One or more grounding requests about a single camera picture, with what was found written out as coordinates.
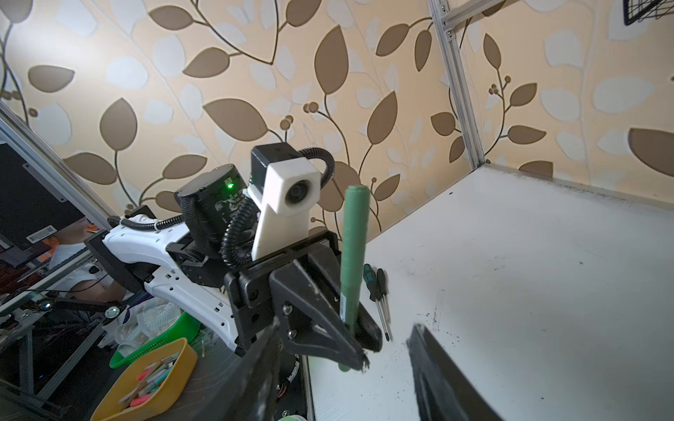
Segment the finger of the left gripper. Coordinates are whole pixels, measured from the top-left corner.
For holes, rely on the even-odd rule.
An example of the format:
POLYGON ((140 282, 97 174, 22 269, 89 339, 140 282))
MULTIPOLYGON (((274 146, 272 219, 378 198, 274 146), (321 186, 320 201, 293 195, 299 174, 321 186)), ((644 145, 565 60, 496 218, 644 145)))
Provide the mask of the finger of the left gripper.
MULTIPOLYGON (((294 260, 270 274, 273 309, 280 323, 285 350, 346 364, 357 370, 356 346, 341 316, 318 287, 310 260, 294 260)), ((363 369, 369 358, 363 348, 363 369)))
MULTIPOLYGON (((318 244, 317 250, 310 256, 311 267, 317 270, 318 287, 331 303, 333 309, 340 316, 341 298, 341 265, 339 256, 328 244, 318 244)), ((372 316, 360 303, 356 319, 354 337, 365 349, 380 352, 383 343, 383 333, 372 316)))

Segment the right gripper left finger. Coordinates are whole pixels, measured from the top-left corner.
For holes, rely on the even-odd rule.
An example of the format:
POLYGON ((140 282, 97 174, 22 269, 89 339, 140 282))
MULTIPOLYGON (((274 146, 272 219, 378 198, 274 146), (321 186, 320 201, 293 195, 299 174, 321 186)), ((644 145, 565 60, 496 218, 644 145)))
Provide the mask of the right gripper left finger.
POLYGON ((279 323, 264 331, 226 380, 199 410, 201 420, 272 420, 283 344, 279 323))

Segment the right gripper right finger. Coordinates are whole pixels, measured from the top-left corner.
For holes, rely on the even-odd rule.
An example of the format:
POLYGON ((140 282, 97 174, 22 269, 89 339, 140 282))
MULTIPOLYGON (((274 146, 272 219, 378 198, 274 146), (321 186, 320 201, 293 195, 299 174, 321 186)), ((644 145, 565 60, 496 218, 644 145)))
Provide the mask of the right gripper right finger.
POLYGON ((432 332, 421 324, 407 340, 421 420, 500 420, 432 332))

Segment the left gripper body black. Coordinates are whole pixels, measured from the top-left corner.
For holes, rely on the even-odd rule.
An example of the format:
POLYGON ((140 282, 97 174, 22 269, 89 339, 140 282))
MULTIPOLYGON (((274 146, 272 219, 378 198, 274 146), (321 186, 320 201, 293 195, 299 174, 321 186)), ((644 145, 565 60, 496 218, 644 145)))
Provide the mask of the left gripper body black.
POLYGON ((276 315, 270 289, 270 273, 308 252, 313 244, 327 246, 329 250, 339 254, 337 234, 319 228, 319 231, 308 238, 245 264, 225 276, 224 286, 230 298, 238 332, 235 344, 243 353, 249 351, 258 334, 273 323, 276 315))

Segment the green pen cap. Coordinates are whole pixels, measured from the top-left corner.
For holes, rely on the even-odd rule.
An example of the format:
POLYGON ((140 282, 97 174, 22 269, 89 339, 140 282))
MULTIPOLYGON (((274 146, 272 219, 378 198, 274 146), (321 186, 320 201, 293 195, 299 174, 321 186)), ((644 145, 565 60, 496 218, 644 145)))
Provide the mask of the green pen cap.
POLYGON ((342 233, 342 295, 350 300, 360 295, 370 215, 370 190, 364 185, 346 191, 342 233))

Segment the green pen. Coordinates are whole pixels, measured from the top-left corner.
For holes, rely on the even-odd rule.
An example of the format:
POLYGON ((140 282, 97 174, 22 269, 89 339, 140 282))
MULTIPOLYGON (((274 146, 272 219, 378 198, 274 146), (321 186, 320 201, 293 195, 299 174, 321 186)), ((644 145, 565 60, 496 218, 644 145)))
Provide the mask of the green pen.
MULTIPOLYGON (((351 339, 351 342, 353 342, 351 345, 357 344, 355 334, 362 284, 362 280, 358 282, 351 282, 349 284, 342 284, 340 316, 346 330, 349 333, 349 338, 351 339)), ((356 357, 359 358, 357 361, 360 361, 360 365, 354 369, 361 370, 363 368, 364 356, 365 354, 363 352, 363 348, 360 345, 357 345, 356 357)), ((350 366, 342 363, 339 364, 339 368, 340 371, 345 373, 352 369, 350 366)))

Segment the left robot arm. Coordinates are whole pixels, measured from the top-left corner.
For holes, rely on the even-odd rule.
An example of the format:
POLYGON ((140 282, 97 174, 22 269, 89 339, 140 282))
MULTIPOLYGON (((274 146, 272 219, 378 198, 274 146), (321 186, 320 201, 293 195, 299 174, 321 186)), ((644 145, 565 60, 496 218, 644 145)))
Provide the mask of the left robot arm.
POLYGON ((229 164, 178 191, 180 216, 117 218, 88 246, 132 291, 185 310, 238 354, 277 329, 289 354, 360 370, 384 335, 345 284, 337 234, 309 230, 335 170, 306 157, 257 162, 244 182, 229 164))

